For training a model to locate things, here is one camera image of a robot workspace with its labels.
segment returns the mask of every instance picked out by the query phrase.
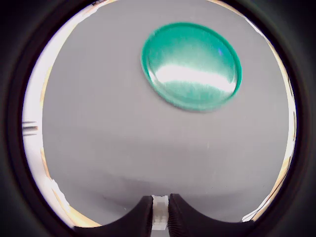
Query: green lid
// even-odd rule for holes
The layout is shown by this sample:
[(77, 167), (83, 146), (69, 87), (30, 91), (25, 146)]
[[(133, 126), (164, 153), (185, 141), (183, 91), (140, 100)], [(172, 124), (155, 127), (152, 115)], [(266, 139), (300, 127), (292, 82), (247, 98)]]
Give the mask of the green lid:
[(185, 110), (218, 107), (241, 83), (241, 65), (232, 46), (213, 30), (193, 23), (154, 31), (143, 47), (141, 63), (154, 90)]

